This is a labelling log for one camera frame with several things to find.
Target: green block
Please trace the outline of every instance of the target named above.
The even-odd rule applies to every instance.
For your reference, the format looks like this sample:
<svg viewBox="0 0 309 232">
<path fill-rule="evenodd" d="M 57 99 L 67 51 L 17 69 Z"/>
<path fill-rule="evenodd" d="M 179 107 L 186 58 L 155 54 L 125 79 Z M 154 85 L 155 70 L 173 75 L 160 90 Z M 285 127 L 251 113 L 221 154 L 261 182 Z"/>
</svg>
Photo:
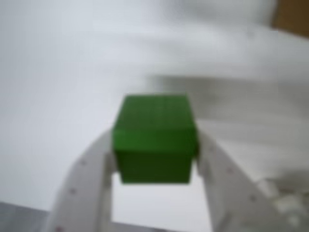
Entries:
<svg viewBox="0 0 309 232">
<path fill-rule="evenodd" d="M 197 130 L 185 95 L 130 95 L 114 126 L 124 183 L 188 183 Z"/>
</svg>

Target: white surface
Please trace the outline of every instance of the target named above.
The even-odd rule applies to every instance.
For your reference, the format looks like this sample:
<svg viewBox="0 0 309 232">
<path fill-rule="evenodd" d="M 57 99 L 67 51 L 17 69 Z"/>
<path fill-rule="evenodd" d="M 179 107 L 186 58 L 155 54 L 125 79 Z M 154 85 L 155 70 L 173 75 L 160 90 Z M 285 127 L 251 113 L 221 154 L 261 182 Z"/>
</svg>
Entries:
<svg viewBox="0 0 309 232">
<path fill-rule="evenodd" d="M 112 126 L 122 96 L 160 90 L 162 84 L 145 77 L 162 74 L 215 76 L 224 81 L 271 80 L 272 89 L 277 90 L 271 96 L 277 100 L 263 98 L 264 92 L 259 93 L 255 86 L 257 95 L 250 99 L 262 100 L 254 104 L 245 101 L 250 88 L 232 88 L 225 95 L 226 84 L 205 86 L 210 95 L 202 95 L 201 102 L 205 100 L 209 106 L 205 112 L 211 115 L 204 117 L 205 127 L 253 179 L 289 173 L 288 180 L 294 183 L 295 176 L 305 177 L 302 173 L 309 162 L 307 124 L 303 124 L 308 117 L 304 83 L 309 73 L 309 43 L 251 24 L 259 15 L 257 23 L 269 19 L 264 13 L 273 1 L 256 0 L 252 5 L 243 1 L 245 8 L 231 7 L 229 14 L 226 8 L 222 11 L 222 16 L 238 18 L 251 17 L 248 12 L 255 9 L 252 20 L 244 17 L 241 26 L 227 23 L 234 21 L 230 17 L 220 23 L 209 19 L 203 25 L 201 20 L 181 17 L 183 8 L 176 6 L 188 4 L 185 1 L 122 1 L 121 7 L 114 2 L 0 3 L 1 201 L 50 209 L 69 167 Z M 163 2 L 171 5 L 157 14 Z M 257 2 L 267 7 L 257 7 Z M 114 24 L 115 19 L 108 22 L 104 18 L 117 15 L 124 18 Z M 294 85 L 286 87 L 278 81 L 293 81 Z M 213 93 L 219 101 L 209 102 Z M 234 128 L 236 139 L 233 133 L 226 138 L 224 124 Z M 274 125 L 269 127 L 273 134 L 266 138 L 278 143 L 290 141 L 285 132 L 293 131 L 292 146 L 286 149 L 266 142 L 265 148 L 263 133 L 268 133 L 268 125 Z M 261 132 L 248 134 L 248 142 L 241 132 L 250 132 L 250 128 Z M 295 151 L 299 139 L 302 148 Z M 302 178 L 297 185 L 305 182 Z M 130 215 L 123 215 L 123 220 L 127 217 Z"/>
</svg>

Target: gray surface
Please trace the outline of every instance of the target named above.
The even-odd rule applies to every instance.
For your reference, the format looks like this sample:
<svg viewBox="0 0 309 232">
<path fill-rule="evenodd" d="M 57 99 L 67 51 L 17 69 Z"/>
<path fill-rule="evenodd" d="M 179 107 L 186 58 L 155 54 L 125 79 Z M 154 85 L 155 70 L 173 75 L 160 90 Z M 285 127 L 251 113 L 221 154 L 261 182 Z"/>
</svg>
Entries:
<svg viewBox="0 0 309 232">
<path fill-rule="evenodd" d="M 0 203 L 0 232 L 40 232 L 47 212 Z"/>
</svg>

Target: cube top face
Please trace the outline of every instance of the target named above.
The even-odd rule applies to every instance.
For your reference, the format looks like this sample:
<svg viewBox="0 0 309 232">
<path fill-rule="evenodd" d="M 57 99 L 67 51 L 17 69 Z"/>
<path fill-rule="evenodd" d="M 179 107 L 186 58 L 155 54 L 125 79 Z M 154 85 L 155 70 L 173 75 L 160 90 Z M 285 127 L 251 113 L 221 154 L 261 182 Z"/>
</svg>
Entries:
<svg viewBox="0 0 309 232">
<path fill-rule="evenodd" d="M 197 130 L 185 95 L 130 95 L 114 126 L 125 183 L 188 183 Z"/>
<path fill-rule="evenodd" d="M 116 130 L 185 130 L 195 128 L 185 95 L 127 96 Z"/>
</svg>

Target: hole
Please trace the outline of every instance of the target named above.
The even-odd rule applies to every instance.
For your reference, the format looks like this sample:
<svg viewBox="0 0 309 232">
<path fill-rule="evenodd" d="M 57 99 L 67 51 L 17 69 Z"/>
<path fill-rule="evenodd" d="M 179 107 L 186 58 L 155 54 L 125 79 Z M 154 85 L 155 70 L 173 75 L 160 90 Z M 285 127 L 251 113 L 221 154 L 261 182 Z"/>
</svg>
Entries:
<svg viewBox="0 0 309 232">
<path fill-rule="evenodd" d="M 227 173 L 229 173 L 229 174 L 233 174 L 233 173 L 234 173 L 234 171 L 233 171 L 233 169 L 232 169 L 232 168 L 228 168 L 228 169 L 227 169 Z"/>
<path fill-rule="evenodd" d="M 71 189 L 70 189 L 70 194 L 72 194 L 72 195 L 76 194 L 76 189 L 71 188 Z"/>
<path fill-rule="evenodd" d="M 251 202 L 256 202 L 257 198 L 256 198 L 256 196 L 254 196 L 254 195 L 250 195 L 250 196 L 249 196 L 249 200 L 250 200 Z"/>
<path fill-rule="evenodd" d="M 61 226 L 56 227 L 55 232 L 64 232 L 64 228 Z"/>
<path fill-rule="evenodd" d="M 81 165 L 86 166 L 86 165 L 87 165 L 86 160 L 82 160 L 82 161 L 81 161 Z"/>
</svg>

